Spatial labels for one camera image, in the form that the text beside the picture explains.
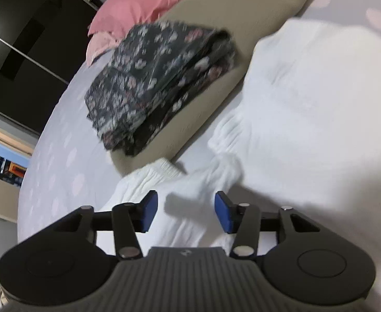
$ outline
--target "white knit fabric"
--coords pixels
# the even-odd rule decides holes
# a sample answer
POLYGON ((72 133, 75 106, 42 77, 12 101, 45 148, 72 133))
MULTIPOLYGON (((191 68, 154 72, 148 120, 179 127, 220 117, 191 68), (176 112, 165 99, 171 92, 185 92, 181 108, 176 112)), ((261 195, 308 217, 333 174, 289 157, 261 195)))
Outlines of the white knit fabric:
MULTIPOLYGON (((100 211, 125 202, 140 202, 149 190, 158 193, 158 211, 147 233, 137 233, 144 254, 152 246, 214 247, 226 252, 233 236, 223 232, 214 210, 214 195, 228 191, 239 179, 241 168, 232 155, 219 155, 204 169, 189 175, 167 160, 158 160, 134 171, 118 184, 100 211)), ((115 254, 112 232, 98 232, 97 245, 115 254)))
POLYGON ((381 38, 292 19, 260 40, 241 104, 208 145, 234 153, 243 185, 291 204, 367 251, 381 311, 381 38))

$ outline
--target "dark floral garment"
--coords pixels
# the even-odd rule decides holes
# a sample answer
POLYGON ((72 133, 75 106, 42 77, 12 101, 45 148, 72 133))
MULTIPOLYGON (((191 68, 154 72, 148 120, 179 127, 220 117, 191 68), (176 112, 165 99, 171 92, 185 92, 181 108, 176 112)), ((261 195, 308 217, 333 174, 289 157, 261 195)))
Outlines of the dark floral garment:
POLYGON ((86 93, 88 118, 107 150, 135 156, 235 58, 225 30, 169 21, 135 26, 86 93))

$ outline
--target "circular pad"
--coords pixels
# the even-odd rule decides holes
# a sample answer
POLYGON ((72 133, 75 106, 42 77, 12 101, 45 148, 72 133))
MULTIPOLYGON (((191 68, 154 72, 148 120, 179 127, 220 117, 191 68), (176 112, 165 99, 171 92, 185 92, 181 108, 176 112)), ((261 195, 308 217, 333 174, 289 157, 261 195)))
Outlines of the circular pad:
POLYGON ((336 252, 311 250, 303 253, 297 260, 303 272, 318 278, 340 275, 346 268, 346 261, 336 252))
POLYGON ((96 291, 111 274, 109 257, 74 233, 33 236, 0 259, 6 295, 30 305, 54 306, 96 291))

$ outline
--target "light purple bedsheet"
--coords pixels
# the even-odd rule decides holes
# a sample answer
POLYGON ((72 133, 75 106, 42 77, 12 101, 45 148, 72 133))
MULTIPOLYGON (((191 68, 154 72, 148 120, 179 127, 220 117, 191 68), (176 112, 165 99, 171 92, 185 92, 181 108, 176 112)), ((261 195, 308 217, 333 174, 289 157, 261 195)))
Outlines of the light purple bedsheet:
MULTIPOLYGON (((381 0, 314 0, 302 17, 364 25, 381 34, 381 0)), ((81 66, 40 137, 20 191, 19 241, 81 205, 99 210, 122 178, 86 119, 83 99, 110 56, 107 53, 90 68, 81 66)), ((201 167, 213 157, 206 142, 221 115, 238 105, 240 96, 235 94, 178 158, 185 170, 201 167)))

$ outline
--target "gray ribbed surface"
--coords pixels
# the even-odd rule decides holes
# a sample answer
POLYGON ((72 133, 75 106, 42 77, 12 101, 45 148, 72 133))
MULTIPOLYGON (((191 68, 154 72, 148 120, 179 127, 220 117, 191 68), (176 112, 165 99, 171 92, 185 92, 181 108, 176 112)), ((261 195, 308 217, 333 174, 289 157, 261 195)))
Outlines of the gray ribbed surface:
POLYGON ((33 307, 11 302, 4 308, 6 311, 369 312, 369 309, 363 300, 338 307, 296 302, 273 288, 253 262, 228 258, 221 248, 153 248, 146 258, 119 263, 104 286, 76 303, 33 307))

